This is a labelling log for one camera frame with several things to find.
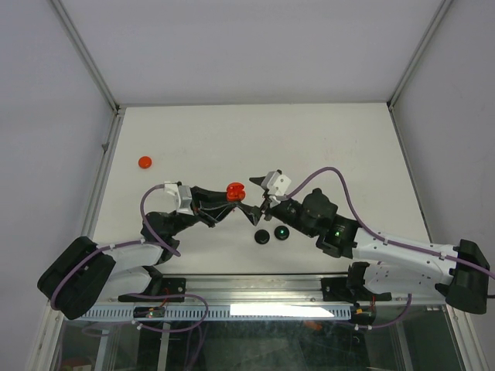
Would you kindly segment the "red case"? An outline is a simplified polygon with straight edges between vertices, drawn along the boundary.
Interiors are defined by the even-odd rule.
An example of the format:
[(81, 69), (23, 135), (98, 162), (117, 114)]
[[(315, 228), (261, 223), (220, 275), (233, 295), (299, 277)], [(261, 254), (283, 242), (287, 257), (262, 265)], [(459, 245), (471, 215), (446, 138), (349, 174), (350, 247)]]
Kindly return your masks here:
[(245, 187), (240, 182), (232, 182), (227, 186), (226, 194), (228, 202), (241, 202), (246, 196)]
[(138, 160), (138, 166), (143, 169), (150, 168), (152, 166), (152, 159), (148, 156), (142, 156)]

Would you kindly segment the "black case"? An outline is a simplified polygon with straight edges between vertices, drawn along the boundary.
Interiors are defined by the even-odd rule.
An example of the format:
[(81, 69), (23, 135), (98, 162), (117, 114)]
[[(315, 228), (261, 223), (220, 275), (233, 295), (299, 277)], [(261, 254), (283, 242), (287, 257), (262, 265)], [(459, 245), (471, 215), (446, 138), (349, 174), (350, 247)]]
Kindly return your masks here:
[(265, 245), (270, 240), (270, 233), (267, 230), (260, 229), (254, 233), (254, 240), (260, 245)]
[(287, 240), (290, 235), (290, 231), (287, 226), (279, 225), (274, 229), (274, 236), (277, 240)]

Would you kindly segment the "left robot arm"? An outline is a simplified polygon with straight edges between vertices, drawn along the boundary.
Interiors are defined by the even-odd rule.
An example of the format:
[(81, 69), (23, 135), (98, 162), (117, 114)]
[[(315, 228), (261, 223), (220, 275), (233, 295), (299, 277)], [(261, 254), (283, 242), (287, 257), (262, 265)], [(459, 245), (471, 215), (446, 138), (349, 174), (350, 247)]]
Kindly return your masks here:
[(101, 246), (77, 237), (42, 273), (38, 290), (50, 307), (74, 320), (99, 301), (180, 301), (175, 284), (168, 284), (158, 267), (178, 257), (176, 235), (202, 223), (215, 227), (241, 206), (244, 194), (232, 186), (224, 192), (189, 187), (180, 182), (155, 187), (174, 197), (170, 212), (142, 212), (142, 229), (135, 240)]

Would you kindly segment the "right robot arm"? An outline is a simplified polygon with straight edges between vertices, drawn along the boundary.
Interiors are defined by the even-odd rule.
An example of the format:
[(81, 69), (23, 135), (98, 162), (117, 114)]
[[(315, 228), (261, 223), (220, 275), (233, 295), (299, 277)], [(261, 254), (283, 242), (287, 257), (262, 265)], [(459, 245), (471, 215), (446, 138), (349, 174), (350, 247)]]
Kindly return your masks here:
[(287, 192), (291, 180), (279, 171), (251, 182), (263, 191), (260, 206), (246, 206), (227, 194), (253, 224), (275, 218), (316, 239), (325, 254), (351, 259), (346, 292), (355, 299), (368, 294), (420, 294), (444, 298), (453, 308), (475, 315), (487, 310), (489, 280), (494, 274), (479, 246), (461, 239), (457, 244), (421, 243), (372, 230), (359, 216), (349, 219), (319, 188), (298, 202)]

